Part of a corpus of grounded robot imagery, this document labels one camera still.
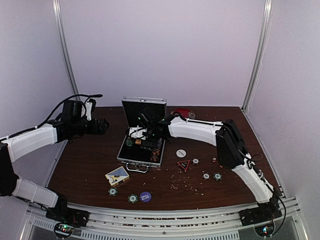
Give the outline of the aluminium poker case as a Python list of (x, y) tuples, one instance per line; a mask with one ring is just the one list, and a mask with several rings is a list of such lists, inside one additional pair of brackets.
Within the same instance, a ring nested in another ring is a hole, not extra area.
[(164, 138), (154, 141), (148, 136), (167, 113), (165, 98), (124, 96), (121, 100), (127, 121), (125, 137), (117, 155), (118, 162), (130, 172), (147, 173), (160, 168), (164, 155)]

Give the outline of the white dealer button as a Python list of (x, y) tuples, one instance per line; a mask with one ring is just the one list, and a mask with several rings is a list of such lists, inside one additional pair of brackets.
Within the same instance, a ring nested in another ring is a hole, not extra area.
[(184, 149), (178, 149), (175, 154), (178, 158), (184, 158), (187, 156), (187, 152)]

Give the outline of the red black triangle token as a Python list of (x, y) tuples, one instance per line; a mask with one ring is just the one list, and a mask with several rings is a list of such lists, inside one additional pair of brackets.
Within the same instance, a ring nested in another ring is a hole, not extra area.
[(177, 161), (176, 164), (183, 169), (184, 172), (187, 172), (190, 166), (190, 160)]

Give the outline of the blue yellow card deck box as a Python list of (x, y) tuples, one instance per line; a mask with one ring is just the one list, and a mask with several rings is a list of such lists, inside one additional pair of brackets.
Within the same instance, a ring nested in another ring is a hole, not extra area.
[(115, 187), (130, 178), (130, 175), (123, 166), (120, 166), (104, 175), (111, 187)]

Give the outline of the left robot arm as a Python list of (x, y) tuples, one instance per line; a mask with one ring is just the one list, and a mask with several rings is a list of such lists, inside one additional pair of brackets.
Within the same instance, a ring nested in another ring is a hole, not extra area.
[(83, 94), (85, 101), (72, 95), (60, 103), (62, 112), (54, 119), (48, 116), (42, 123), (16, 132), (0, 140), (0, 195), (18, 197), (51, 209), (61, 222), (72, 218), (67, 200), (61, 194), (15, 173), (13, 163), (29, 153), (63, 141), (72, 141), (84, 135), (104, 135), (110, 126), (104, 118), (93, 118), (96, 99), (102, 94)]

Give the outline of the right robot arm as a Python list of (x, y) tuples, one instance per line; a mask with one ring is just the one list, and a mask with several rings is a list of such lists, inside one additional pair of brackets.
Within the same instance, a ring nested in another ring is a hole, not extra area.
[(248, 152), (242, 135), (234, 120), (204, 121), (183, 117), (174, 112), (165, 117), (157, 117), (146, 111), (137, 117), (146, 129), (142, 136), (148, 141), (160, 138), (186, 138), (208, 143), (216, 147), (219, 164), (236, 173), (253, 193), (257, 207), (245, 210), (254, 218), (266, 221), (281, 216), (282, 203), (277, 191), (269, 184), (261, 169), (256, 166)]

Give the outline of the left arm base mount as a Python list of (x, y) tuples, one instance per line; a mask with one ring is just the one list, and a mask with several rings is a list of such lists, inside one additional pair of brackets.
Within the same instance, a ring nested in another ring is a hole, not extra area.
[(60, 239), (66, 239), (76, 233), (81, 227), (86, 227), (90, 213), (68, 207), (66, 210), (48, 208), (45, 217), (56, 221), (53, 233)]

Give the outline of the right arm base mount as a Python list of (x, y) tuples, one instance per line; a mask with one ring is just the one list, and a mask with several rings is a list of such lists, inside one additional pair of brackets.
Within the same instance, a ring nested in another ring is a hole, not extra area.
[(255, 233), (262, 238), (270, 238), (276, 232), (274, 220), (282, 216), (282, 211), (260, 207), (247, 208), (238, 212), (242, 226), (254, 225)]

